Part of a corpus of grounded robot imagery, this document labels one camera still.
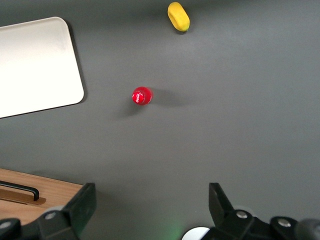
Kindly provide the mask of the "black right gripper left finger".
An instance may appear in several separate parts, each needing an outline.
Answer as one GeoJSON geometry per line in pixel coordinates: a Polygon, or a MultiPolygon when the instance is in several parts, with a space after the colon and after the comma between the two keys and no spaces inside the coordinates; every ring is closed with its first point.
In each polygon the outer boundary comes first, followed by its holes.
{"type": "Polygon", "coordinates": [[[96,185],[86,183],[61,209],[21,225],[18,218],[0,220],[2,240],[79,240],[97,208],[96,185]]]}

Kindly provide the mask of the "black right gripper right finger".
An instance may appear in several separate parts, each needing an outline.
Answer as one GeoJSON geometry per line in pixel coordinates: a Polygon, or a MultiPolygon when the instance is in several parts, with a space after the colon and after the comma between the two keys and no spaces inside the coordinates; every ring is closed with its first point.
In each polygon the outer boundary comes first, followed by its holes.
{"type": "Polygon", "coordinates": [[[299,222],[275,216],[269,223],[244,209],[235,209],[219,183],[208,187],[208,207],[214,226],[208,231],[210,240],[303,240],[299,222]]]}

